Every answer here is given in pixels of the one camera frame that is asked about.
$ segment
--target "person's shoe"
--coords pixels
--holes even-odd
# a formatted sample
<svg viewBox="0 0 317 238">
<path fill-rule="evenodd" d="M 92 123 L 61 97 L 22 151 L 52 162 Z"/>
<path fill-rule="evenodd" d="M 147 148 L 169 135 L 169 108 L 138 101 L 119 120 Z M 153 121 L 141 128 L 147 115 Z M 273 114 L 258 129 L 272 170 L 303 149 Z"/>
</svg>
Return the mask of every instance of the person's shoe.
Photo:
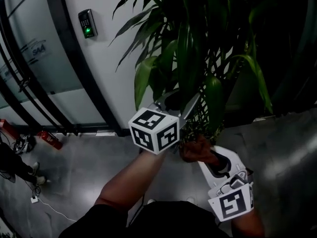
<svg viewBox="0 0 317 238">
<path fill-rule="evenodd" d="M 36 177 L 36 186 L 40 186 L 46 183 L 45 177 Z"/>
<path fill-rule="evenodd" d="M 38 162 L 34 163 L 33 166 L 32 166 L 33 172 L 30 173 L 30 174 L 35 176 L 37 171 L 39 170 L 39 167 L 40 167 L 40 163 L 38 163 Z"/>
<path fill-rule="evenodd" d="M 151 204 L 151 203 L 154 203 L 154 202 L 156 202 L 156 200 L 150 199 L 150 200 L 148 201 L 148 204 Z"/>
<path fill-rule="evenodd" d="M 189 197 L 186 200 L 187 202 L 190 202 L 191 204 L 195 204 L 195 199 L 193 197 Z"/>
</svg>

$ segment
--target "person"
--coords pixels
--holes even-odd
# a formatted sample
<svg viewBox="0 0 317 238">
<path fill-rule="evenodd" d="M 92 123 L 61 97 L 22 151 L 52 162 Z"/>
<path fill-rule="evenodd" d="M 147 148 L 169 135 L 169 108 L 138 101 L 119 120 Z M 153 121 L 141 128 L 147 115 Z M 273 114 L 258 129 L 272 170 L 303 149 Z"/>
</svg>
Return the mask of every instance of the person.
<svg viewBox="0 0 317 238">
<path fill-rule="evenodd" d="M 36 162 L 32 167 L 26 165 L 21 157 L 5 143 L 0 143 L 0 172 L 10 175 L 17 175 L 25 181 L 31 182 L 33 185 L 40 186 L 46 182 L 44 176 L 36 176 L 39 169 L 39 163 Z"/>
<path fill-rule="evenodd" d="M 228 237 L 215 224 L 214 215 L 190 202 L 152 202 L 143 207 L 126 228 L 128 211 L 144 195 L 160 170 L 166 152 L 159 155 L 142 152 L 130 165 L 112 178 L 102 189 L 88 213 L 64 230 L 59 238 L 107 237 L 137 233 L 195 232 L 213 237 Z M 264 237 L 261 219 L 253 210 L 232 220 L 234 236 Z"/>
</svg>

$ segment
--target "white cube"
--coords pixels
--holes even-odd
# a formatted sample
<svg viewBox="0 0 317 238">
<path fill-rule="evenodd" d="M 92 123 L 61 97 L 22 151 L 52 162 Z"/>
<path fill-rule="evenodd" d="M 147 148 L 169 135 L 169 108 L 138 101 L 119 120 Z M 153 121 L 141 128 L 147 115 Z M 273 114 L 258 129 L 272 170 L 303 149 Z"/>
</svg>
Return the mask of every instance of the white cube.
<svg viewBox="0 0 317 238">
<path fill-rule="evenodd" d="M 179 118 L 141 108 L 129 121 L 134 144 L 159 154 L 179 141 Z"/>
</svg>

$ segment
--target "forearm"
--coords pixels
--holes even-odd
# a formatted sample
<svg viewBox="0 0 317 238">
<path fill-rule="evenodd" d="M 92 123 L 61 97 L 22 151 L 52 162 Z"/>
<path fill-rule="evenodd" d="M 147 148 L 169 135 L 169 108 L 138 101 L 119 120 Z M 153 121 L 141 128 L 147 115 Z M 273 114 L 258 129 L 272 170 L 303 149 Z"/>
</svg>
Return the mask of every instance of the forearm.
<svg viewBox="0 0 317 238">
<path fill-rule="evenodd" d="M 150 186 L 165 156 L 166 153 L 141 153 L 103 187 L 95 204 L 107 204 L 120 211 L 130 210 Z"/>
<path fill-rule="evenodd" d="M 256 210 L 232 220 L 234 237 L 264 237 L 264 227 Z"/>
</svg>

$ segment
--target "white cable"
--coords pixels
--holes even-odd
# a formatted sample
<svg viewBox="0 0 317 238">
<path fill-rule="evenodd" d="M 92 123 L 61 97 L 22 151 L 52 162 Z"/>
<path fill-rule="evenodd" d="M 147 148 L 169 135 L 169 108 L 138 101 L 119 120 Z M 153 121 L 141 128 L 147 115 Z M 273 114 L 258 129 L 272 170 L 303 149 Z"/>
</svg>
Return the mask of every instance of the white cable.
<svg viewBox="0 0 317 238">
<path fill-rule="evenodd" d="M 56 211 L 56 210 L 55 210 L 53 207 L 51 207 L 49 204 L 44 203 L 40 198 L 38 198 L 38 199 L 39 199 L 43 204 L 48 205 L 48 206 L 49 206 L 53 211 L 55 211 L 56 213 L 58 213 L 58 214 L 60 214 L 60 215 L 63 215 L 66 219 L 71 220 L 71 221 L 73 221 L 73 222 L 77 222 L 76 220 L 69 219 L 69 218 L 67 218 L 64 214 L 62 214 L 62 213 Z"/>
</svg>

